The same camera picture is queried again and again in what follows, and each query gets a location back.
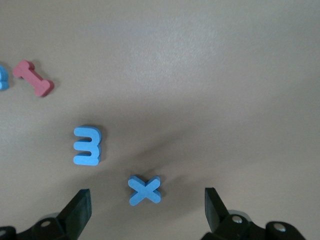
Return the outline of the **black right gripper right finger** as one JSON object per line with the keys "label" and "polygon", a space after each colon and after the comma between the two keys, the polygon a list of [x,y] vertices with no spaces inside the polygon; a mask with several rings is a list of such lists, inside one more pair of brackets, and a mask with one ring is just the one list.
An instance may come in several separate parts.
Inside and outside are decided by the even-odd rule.
{"label": "black right gripper right finger", "polygon": [[204,191],[205,216],[210,227],[203,240],[304,240],[293,225],[283,221],[270,221],[259,227],[244,216],[227,210],[213,187]]}

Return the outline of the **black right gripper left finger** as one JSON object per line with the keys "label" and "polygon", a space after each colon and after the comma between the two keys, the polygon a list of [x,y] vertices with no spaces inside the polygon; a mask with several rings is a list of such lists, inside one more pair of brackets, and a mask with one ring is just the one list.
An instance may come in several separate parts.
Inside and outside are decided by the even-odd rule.
{"label": "black right gripper left finger", "polygon": [[56,217],[16,234],[16,240],[77,240],[92,215],[91,193],[81,189]]}

